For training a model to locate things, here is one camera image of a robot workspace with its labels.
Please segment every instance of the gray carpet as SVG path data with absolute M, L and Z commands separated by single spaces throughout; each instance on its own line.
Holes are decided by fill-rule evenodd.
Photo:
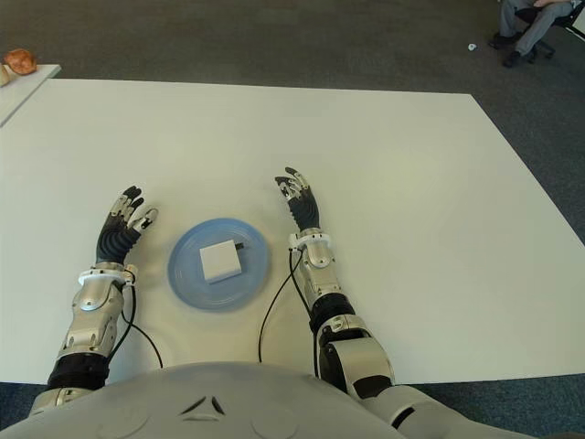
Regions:
M 585 43 L 515 70 L 485 45 L 495 0 L 1 0 L 0 52 L 61 78 L 471 93 L 585 241 Z M 478 45 L 474 52 L 469 43 Z M 421 386 L 473 419 L 585 432 L 585 376 Z M 0 429 L 38 387 L 0 385 Z

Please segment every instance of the shoe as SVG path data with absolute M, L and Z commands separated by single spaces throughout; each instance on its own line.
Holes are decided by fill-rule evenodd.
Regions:
M 508 55 L 508 58 L 504 59 L 504 62 L 502 63 L 504 67 L 508 67 L 509 69 L 512 69 L 513 67 L 515 67 L 518 62 L 522 59 L 522 55 L 520 55 L 520 52 L 518 51 L 513 51 L 510 55 Z
M 499 50 L 500 48 L 516 43 L 520 37 L 522 37 L 522 32 L 516 32 L 512 37 L 502 37 L 499 32 L 496 32 L 492 39 L 487 42 L 487 45 Z

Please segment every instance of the chair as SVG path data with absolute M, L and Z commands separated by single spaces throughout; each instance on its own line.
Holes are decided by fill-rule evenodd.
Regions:
M 583 7 L 585 7 L 585 0 L 581 1 L 581 3 L 575 9 L 573 9 L 573 12 L 571 12 L 568 16 L 560 16 L 559 18 L 557 18 L 552 24 L 552 26 L 559 26 L 566 29 L 570 29 L 572 32 L 585 38 L 585 34 L 583 34 L 581 31 L 579 31 L 577 28 L 573 26 L 580 12 L 583 10 Z M 530 29 L 534 21 L 537 19 L 538 12 L 541 10 L 542 8 L 529 7 L 527 9 L 520 9 L 516 11 L 516 16 L 525 23 L 528 23 L 528 27 L 525 29 L 525 32 L 528 29 Z M 531 64 L 534 63 L 537 57 L 537 46 L 543 48 L 547 52 L 547 54 L 545 55 L 546 59 L 551 59 L 557 52 L 554 48 L 552 48 L 550 45 L 548 45 L 541 39 L 536 43 L 536 45 L 532 48 L 530 52 L 528 62 Z

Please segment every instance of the white cube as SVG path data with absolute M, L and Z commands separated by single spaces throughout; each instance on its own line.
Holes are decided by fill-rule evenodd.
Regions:
M 203 275 L 208 284 L 219 282 L 241 273 L 238 251 L 233 240 L 199 249 Z

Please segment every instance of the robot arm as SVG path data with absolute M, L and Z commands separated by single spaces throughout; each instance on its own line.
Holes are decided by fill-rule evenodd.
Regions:
M 103 387 L 115 351 L 116 327 L 123 308 L 122 289 L 135 274 L 124 269 L 124 259 L 144 230 L 156 219 L 149 209 L 128 222 L 144 200 L 141 190 L 129 187 L 113 204 L 96 250 L 96 263 L 80 275 L 80 291 L 73 298 L 73 321 L 58 352 L 47 389 L 37 396 L 30 414 L 73 401 Z
M 529 436 L 475 423 L 409 386 L 395 386 L 384 349 L 342 291 L 330 238 L 319 226 L 319 209 L 307 180 L 277 177 L 300 232 L 290 247 L 302 252 L 303 293 L 320 354 L 320 378 L 333 384 L 409 439 L 527 439 Z
M 302 252 L 303 294 L 319 346 L 320 377 L 356 400 L 377 396 L 394 381 L 388 356 L 337 281 L 331 240 L 320 228 L 311 187 L 296 170 L 285 170 L 291 177 L 275 179 L 300 230 L 289 241 L 294 252 Z

